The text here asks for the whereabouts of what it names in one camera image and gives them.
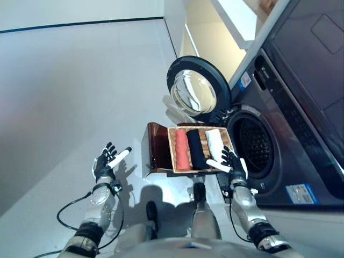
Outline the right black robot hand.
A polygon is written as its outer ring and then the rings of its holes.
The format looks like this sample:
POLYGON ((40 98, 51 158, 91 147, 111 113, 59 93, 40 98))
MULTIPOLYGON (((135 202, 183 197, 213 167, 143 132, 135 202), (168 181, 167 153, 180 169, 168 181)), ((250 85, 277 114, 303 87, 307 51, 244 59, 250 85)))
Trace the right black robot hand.
POLYGON ((227 173, 230 185, 242 185, 248 187, 248 171, 244 159, 237 157, 235 152, 227 146, 224 146, 221 153, 221 162, 213 159, 206 159, 206 164, 220 170, 221 172, 227 173))

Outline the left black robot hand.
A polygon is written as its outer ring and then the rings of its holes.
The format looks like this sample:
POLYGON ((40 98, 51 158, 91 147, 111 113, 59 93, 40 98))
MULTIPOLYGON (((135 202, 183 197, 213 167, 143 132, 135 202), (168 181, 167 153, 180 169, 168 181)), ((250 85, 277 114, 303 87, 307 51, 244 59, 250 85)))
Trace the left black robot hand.
POLYGON ((112 142, 108 142, 102 149, 100 156, 94 159, 92 174, 96 183, 103 177, 115 180, 116 176, 113 169, 119 165, 125 157, 132 151, 132 147, 126 147, 123 151, 117 152, 112 142))

